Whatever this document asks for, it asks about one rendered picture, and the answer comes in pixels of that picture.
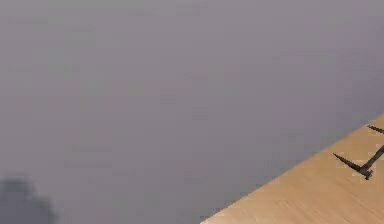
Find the black thin-legged stand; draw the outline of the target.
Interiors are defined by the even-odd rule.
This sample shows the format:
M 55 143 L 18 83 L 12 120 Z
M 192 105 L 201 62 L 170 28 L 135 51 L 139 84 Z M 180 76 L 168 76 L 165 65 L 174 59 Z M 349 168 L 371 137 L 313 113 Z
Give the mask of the black thin-legged stand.
M 381 146 L 363 165 L 359 165 L 339 154 L 334 153 L 334 156 L 337 159 L 339 159 L 342 163 L 347 165 L 349 168 L 351 168 L 355 172 L 362 175 L 366 180 L 369 180 L 372 177 L 373 171 L 371 170 L 371 167 L 383 155 L 384 155 L 384 145 Z

